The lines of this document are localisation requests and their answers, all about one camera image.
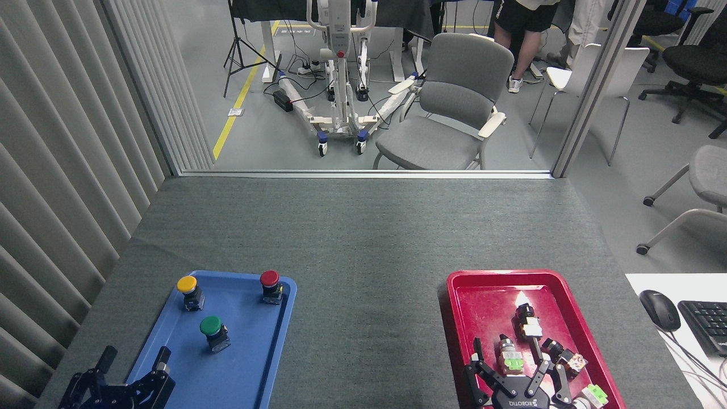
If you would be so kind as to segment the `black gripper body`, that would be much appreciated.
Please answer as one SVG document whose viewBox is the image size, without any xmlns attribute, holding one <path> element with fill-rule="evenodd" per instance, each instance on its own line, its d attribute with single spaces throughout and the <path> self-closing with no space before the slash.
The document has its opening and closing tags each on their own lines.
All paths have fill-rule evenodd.
<svg viewBox="0 0 727 409">
<path fill-rule="evenodd" d="M 137 394 L 131 385 L 102 385 L 92 387 L 83 408 L 140 408 Z"/>
<path fill-rule="evenodd" d="M 529 383 L 515 383 L 496 386 L 491 396 L 493 408 L 548 408 L 551 400 L 540 387 L 529 387 Z"/>
</svg>

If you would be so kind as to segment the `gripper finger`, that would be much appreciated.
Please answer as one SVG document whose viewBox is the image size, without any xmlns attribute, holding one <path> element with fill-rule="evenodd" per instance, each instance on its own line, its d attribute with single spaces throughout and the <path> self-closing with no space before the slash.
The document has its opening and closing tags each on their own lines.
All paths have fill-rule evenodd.
<svg viewBox="0 0 727 409">
<path fill-rule="evenodd" d="M 504 391 L 502 386 L 504 378 L 484 361 L 482 342 L 480 339 L 474 339 L 473 348 L 474 354 L 470 358 L 470 363 L 465 365 L 463 370 L 467 388 L 471 393 L 471 404 L 474 408 L 502 408 L 502 396 L 498 393 Z M 477 377 L 485 381 L 492 390 L 492 396 L 480 389 Z"/>
<path fill-rule="evenodd" d="M 550 360 L 543 359 L 537 367 L 535 374 L 525 387 L 525 397 L 534 398 L 540 390 L 542 379 L 548 374 L 554 385 L 554 395 L 550 399 L 555 406 L 573 406 L 573 398 L 567 384 L 565 366 L 561 363 L 554 364 Z"/>
<path fill-rule="evenodd" d="M 132 383 L 132 408 L 164 408 L 175 387 L 167 362 L 171 351 L 161 347 L 152 370 Z"/>
<path fill-rule="evenodd" d="M 104 396 L 104 391 L 107 389 L 106 374 L 117 354 L 115 347 L 107 346 L 93 368 L 73 375 L 58 407 L 111 408 L 112 403 Z"/>
</svg>

